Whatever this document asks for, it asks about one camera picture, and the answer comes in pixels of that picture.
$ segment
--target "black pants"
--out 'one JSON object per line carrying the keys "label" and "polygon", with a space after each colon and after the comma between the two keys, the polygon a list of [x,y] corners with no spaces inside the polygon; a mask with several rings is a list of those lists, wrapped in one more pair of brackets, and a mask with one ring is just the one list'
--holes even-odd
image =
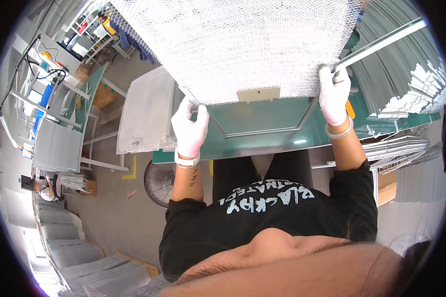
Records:
{"label": "black pants", "polygon": [[[264,179],[294,181],[312,188],[309,150],[275,153]],[[232,190],[261,181],[251,157],[213,162],[213,202],[227,197]]]}

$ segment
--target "white shirt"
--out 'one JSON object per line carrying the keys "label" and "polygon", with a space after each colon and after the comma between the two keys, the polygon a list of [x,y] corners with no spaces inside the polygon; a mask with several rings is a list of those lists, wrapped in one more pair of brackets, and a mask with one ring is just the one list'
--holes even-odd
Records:
{"label": "white shirt", "polygon": [[41,182],[41,191],[39,192],[41,198],[46,201],[53,201],[55,198],[49,197],[49,187],[47,187],[48,182],[46,180],[40,180]]}

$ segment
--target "beige plastic bracket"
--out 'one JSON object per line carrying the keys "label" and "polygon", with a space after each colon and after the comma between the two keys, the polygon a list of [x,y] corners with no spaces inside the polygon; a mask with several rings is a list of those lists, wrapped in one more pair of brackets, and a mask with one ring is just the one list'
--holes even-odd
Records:
{"label": "beige plastic bracket", "polygon": [[272,101],[274,98],[279,98],[280,87],[265,87],[260,89],[244,90],[236,92],[240,102],[249,104],[253,101]]}

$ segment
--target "white wristwatch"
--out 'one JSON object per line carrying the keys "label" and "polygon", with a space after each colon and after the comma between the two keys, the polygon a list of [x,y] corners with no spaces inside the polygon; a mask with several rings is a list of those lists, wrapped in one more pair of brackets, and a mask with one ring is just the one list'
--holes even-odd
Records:
{"label": "white wristwatch", "polygon": [[188,168],[192,168],[195,167],[198,164],[198,162],[200,162],[200,154],[198,154],[198,157],[193,158],[191,160],[184,160],[178,157],[178,151],[175,148],[175,163],[183,166],[189,166]]}

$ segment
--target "bracelet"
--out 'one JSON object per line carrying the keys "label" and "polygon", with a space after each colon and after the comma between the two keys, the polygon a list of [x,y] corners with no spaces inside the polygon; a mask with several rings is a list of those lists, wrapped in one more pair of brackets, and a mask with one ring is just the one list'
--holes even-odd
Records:
{"label": "bracelet", "polygon": [[329,124],[325,124],[325,133],[327,134],[327,136],[328,136],[330,139],[341,139],[341,138],[344,138],[345,136],[349,135],[350,132],[351,132],[352,129],[353,129],[353,120],[352,120],[351,117],[349,117],[349,121],[350,121],[350,125],[349,125],[349,127],[348,127],[344,132],[342,132],[342,133],[340,133],[340,134],[331,134],[331,133],[329,132]]}
{"label": "bracelet", "polygon": [[180,168],[183,168],[183,169],[189,169],[189,168],[195,168],[197,164],[195,164],[195,165],[193,165],[193,166],[190,166],[190,167],[182,166],[182,165],[180,165],[179,163],[177,163],[177,165],[178,165]]}

